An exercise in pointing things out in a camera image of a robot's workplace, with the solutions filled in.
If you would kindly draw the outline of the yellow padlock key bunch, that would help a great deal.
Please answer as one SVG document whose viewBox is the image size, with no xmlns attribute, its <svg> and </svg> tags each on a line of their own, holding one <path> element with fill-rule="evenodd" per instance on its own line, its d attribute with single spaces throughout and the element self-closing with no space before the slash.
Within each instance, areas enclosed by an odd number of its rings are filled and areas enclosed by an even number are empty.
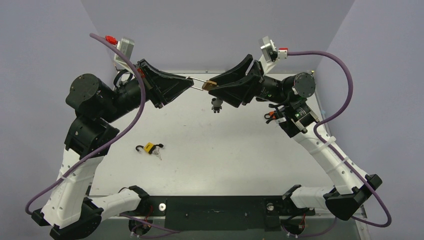
<svg viewBox="0 0 424 240">
<path fill-rule="evenodd" d="M 162 160 L 161 153 L 160 153 L 160 148 L 159 147 L 156 147 L 152 151 L 152 155 L 156 156 L 160 161 Z"/>
</svg>

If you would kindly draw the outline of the yellow padlock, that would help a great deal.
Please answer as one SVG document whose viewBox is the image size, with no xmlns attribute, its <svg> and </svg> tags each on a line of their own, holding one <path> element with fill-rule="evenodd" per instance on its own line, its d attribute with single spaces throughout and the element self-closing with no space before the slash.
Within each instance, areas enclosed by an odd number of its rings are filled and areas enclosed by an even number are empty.
<svg viewBox="0 0 424 240">
<path fill-rule="evenodd" d="M 142 151 L 144 151 L 144 152 L 148 153 L 149 155 L 152 155 L 152 151 L 153 151 L 155 148 L 160 148 L 160 149 L 162 149 L 162 148 L 164 148 L 164 145 L 163 145 L 162 143 L 159 143 L 159 144 L 153 144 L 153 143 L 151 143 L 151 142 L 148 142 L 146 145 L 137 145 L 137 146 L 135 147 L 135 150 L 136 150 L 137 152 L 139 152 L 139 153 L 141 153 Z"/>
</svg>

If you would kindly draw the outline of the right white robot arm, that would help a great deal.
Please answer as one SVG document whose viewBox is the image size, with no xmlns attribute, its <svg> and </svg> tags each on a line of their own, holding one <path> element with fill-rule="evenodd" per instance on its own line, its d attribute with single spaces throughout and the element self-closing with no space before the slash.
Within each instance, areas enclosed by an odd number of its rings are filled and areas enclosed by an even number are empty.
<svg viewBox="0 0 424 240">
<path fill-rule="evenodd" d="M 246 105 L 252 99 L 269 102 L 274 110 L 270 120 L 301 145 L 332 181 L 329 187 L 293 186 L 282 197 L 287 213 L 319 208 L 347 221 L 382 184 L 378 175 L 361 170 L 343 153 L 336 138 L 328 134 L 308 106 L 307 99 L 316 89 L 312 74 L 301 72 L 276 79 L 267 76 L 262 64 L 247 55 L 237 66 L 213 77 L 211 83 L 208 93 L 213 99 L 233 107 Z"/>
</svg>

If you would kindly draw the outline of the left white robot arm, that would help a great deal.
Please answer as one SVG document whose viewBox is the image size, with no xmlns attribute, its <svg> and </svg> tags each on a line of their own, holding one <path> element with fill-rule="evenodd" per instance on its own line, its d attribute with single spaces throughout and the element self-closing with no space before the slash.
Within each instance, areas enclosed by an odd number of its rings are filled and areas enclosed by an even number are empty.
<svg viewBox="0 0 424 240">
<path fill-rule="evenodd" d="M 140 106 L 142 93 L 136 79 L 111 89 L 97 76 L 85 73 L 71 84 L 66 103 L 76 118 L 69 127 L 58 175 L 58 185 L 42 208 L 32 212 L 40 226 L 51 226 L 55 240 L 80 240 L 100 223 L 121 213 L 150 211 L 149 194 L 133 185 L 106 197 L 91 199 L 86 192 L 97 167 L 108 154 L 107 143 L 119 130 L 112 122 Z"/>
</svg>

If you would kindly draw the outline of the brass padlock key bunch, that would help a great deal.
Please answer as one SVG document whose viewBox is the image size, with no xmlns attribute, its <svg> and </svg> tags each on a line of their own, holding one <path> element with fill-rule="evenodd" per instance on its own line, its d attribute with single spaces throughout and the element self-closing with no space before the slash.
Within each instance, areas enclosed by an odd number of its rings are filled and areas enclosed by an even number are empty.
<svg viewBox="0 0 424 240">
<path fill-rule="evenodd" d="M 212 100 L 211 100 L 211 104 L 212 104 L 211 110 L 212 110 L 214 113 L 220 113 L 220 111 L 221 111 L 221 109 L 222 109 L 223 101 L 222 101 L 220 98 L 216 98 L 216 97 L 214 97 L 214 98 L 212 98 Z"/>
</svg>

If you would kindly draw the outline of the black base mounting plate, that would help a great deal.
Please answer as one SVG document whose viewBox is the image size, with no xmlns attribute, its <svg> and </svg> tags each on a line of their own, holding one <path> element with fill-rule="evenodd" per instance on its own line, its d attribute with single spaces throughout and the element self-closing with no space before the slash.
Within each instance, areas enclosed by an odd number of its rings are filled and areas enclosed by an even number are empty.
<svg viewBox="0 0 424 240">
<path fill-rule="evenodd" d="M 314 216 L 280 195 L 265 196 L 150 196 L 128 211 L 132 217 L 163 217 L 165 228 L 176 231 L 244 231 L 280 229 L 283 220 Z"/>
</svg>

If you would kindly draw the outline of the brass padlock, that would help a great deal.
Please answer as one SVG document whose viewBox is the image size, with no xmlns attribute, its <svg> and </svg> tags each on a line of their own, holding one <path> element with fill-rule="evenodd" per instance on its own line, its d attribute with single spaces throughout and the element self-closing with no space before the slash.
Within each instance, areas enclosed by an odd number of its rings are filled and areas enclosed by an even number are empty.
<svg viewBox="0 0 424 240">
<path fill-rule="evenodd" d="M 218 85 L 216 82 L 211 81 L 211 80 L 203 80 L 197 77 L 192 77 L 192 76 L 186 76 L 185 79 L 187 80 L 194 80 L 194 81 L 198 81 L 198 82 L 202 82 L 203 85 L 202 87 L 196 87 L 196 86 L 191 86 L 192 89 L 196 89 L 199 91 L 210 91 L 214 88 L 216 88 Z"/>
</svg>

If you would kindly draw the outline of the orange padlock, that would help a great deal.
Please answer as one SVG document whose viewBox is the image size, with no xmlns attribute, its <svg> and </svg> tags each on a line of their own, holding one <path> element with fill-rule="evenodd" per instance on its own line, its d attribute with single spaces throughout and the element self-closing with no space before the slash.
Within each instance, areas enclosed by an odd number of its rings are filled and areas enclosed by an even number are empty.
<svg viewBox="0 0 424 240">
<path fill-rule="evenodd" d="M 275 111 L 270 111 L 268 113 L 266 113 L 263 117 L 266 120 L 265 123 L 269 124 L 270 122 L 274 121 L 276 119 L 275 116 L 276 112 Z"/>
</svg>

